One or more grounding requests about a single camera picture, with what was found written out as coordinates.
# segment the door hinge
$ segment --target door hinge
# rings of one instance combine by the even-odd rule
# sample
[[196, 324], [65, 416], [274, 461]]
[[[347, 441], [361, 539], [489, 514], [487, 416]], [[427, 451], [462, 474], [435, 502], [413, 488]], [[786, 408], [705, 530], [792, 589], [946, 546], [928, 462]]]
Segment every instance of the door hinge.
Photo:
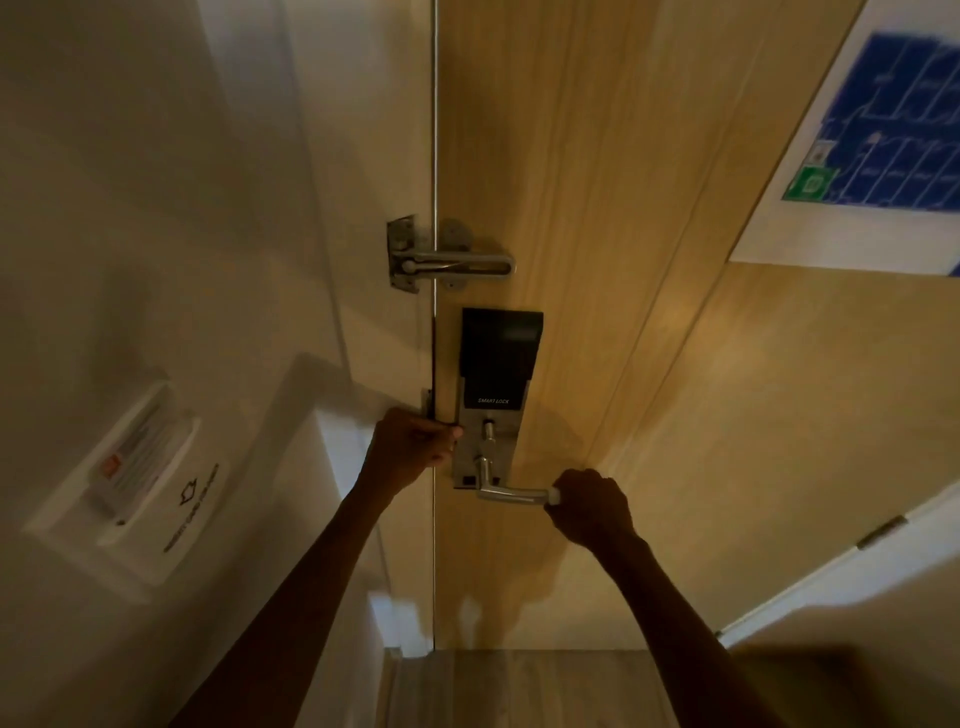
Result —
[[883, 541], [887, 536], [892, 536], [895, 531], [899, 531], [901, 528], [906, 526], [910, 521], [906, 519], [905, 516], [894, 516], [890, 521], [881, 523], [874, 530], [856, 542], [856, 547], [861, 551], [866, 551], [870, 546], [876, 545], [878, 542]]
[[387, 223], [390, 284], [417, 293], [418, 279], [437, 279], [459, 288], [471, 279], [509, 278], [516, 267], [506, 253], [474, 253], [473, 235], [463, 223], [444, 220], [437, 234], [438, 250], [418, 245], [415, 215]]

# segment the door security latch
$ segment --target door security latch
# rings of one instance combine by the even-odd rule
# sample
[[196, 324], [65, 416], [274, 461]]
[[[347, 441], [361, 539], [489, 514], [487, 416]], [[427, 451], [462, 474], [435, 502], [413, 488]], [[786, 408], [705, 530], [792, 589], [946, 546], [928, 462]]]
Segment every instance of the door security latch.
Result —
[[505, 253], [474, 253], [469, 228], [445, 220], [437, 231], [439, 250], [424, 250], [417, 244], [414, 215], [387, 223], [387, 256], [390, 284], [407, 293], [417, 293], [418, 279], [437, 279], [450, 288], [459, 288], [471, 279], [505, 279], [514, 274], [516, 263]]

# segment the evacuation map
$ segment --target evacuation map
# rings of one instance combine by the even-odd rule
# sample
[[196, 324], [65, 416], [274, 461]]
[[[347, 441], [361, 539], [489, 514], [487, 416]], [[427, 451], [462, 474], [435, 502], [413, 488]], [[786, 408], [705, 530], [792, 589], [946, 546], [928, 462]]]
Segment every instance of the evacuation map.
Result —
[[960, 212], [960, 45], [877, 33], [784, 200]]

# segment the wooden floor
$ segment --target wooden floor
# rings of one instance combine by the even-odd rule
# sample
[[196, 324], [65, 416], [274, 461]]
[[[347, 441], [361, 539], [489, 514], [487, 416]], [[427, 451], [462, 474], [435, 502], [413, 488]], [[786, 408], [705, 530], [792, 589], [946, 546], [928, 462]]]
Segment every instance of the wooden floor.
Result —
[[[890, 725], [834, 662], [739, 663], [789, 726]], [[441, 651], [392, 674], [378, 728], [679, 728], [649, 652]]]
[[394, 673], [389, 728], [677, 728], [648, 652], [441, 651]]

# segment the lever handle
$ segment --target lever handle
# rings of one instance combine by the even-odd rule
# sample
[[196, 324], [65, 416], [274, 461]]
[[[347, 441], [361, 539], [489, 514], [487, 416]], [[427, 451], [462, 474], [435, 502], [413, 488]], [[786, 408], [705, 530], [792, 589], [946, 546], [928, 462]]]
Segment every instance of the lever handle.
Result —
[[535, 488], [504, 488], [493, 485], [492, 462], [490, 458], [480, 455], [477, 464], [477, 496], [484, 500], [499, 500], [501, 503], [516, 503], [519, 505], [550, 505], [560, 504], [560, 491], [552, 486], [546, 489]]

